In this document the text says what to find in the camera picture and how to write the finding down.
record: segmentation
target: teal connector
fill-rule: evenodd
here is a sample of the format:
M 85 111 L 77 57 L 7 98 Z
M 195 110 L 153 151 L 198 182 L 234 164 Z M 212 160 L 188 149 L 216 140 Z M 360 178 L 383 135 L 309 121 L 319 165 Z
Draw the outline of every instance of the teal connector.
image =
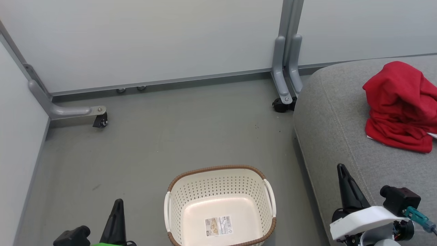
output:
M 427 216 L 423 215 L 415 208 L 408 207 L 407 209 L 403 210 L 402 213 L 405 215 L 405 217 L 421 225 L 427 233 L 431 233 L 431 232 L 435 233 L 436 224 L 431 222 Z

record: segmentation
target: white wall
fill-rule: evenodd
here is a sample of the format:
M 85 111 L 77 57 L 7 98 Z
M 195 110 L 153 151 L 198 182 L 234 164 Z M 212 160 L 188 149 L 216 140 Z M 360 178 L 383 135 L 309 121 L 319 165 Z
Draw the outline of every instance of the white wall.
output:
M 271 67 L 283 0 L 0 0 L 50 92 Z
M 437 53 L 437 1 L 305 0 L 299 65 Z
M 49 118 L 1 43 L 0 88 L 0 238 L 11 246 Z

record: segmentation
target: basket handle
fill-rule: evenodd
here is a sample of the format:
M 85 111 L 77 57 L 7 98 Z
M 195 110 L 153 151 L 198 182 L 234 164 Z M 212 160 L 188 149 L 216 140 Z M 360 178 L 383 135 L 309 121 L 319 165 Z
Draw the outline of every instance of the basket handle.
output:
M 167 194 L 165 194 L 164 199 L 164 222 L 165 222 L 165 229 L 167 229 L 167 232 L 170 232 L 170 222 L 169 222 L 169 211 L 170 210 L 170 191 L 167 191 Z
M 272 209 L 272 215 L 275 218 L 276 217 L 276 200 L 274 198 L 273 189 L 272 189 L 272 186 L 270 185 L 270 183 L 267 181 L 267 179 L 264 179 L 264 184 L 267 187 L 267 192 L 268 192 L 268 195 L 270 197 L 269 202 L 270 202 L 270 206 Z

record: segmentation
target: gray floor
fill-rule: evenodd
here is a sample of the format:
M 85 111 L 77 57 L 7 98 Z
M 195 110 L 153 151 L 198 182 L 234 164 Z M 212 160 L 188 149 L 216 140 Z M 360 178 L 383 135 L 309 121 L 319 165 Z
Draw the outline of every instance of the gray floor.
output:
M 273 111 L 277 93 L 269 76 L 95 96 L 61 103 L 105 105 L 109 124 L 96 129 L 87 119 L 52 125 L 17 245 L 51 245 L 80 225 L 97 243 L 114 200 L 122 198 L 128 239 L 169 246 L 163 201 L 172 179 L 232 164 L 259 168 L 273 187 L 277 227 L 266 246 L 328 244 L 293 137 L 293 113 Z

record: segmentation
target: gray ottoman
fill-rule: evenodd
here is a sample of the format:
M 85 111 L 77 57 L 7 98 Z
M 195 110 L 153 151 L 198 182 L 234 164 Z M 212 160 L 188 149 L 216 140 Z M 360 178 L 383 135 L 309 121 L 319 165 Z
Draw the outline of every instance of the gray ottoman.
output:
M 437 56 L 384 58 L 341 63 L 315 72 L 298 98 L 294 124 L 331 245 L 329 224 L 341 207 L 336 172 L 344 163 L 371 205 L 382 206 L 384 185 L 407 187 L 422 197 L 419 211 L 437 222 L 437 141 L 430 154 L 382 145 L 366 137 L 369 106 L 362 86 L 389 62 L 399 60 L 437 84 Z M 437 245 L 437 237 L 416 227 L 402 245 Z

